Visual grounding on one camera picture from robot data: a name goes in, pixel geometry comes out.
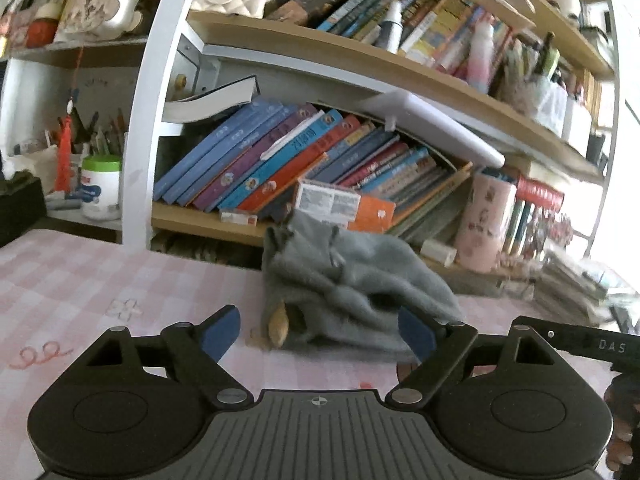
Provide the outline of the person's right hand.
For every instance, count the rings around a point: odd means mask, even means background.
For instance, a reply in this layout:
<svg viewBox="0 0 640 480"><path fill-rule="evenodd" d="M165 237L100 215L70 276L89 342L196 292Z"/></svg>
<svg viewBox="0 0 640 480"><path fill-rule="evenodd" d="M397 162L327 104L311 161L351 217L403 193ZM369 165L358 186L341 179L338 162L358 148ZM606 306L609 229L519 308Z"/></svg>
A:
<svg viewBox="0 0 640 480"><path fill-rule="evenodd" d="M605 463L616 479L639 478L639 374L619 374L604 394L613 417Z"/></svg>

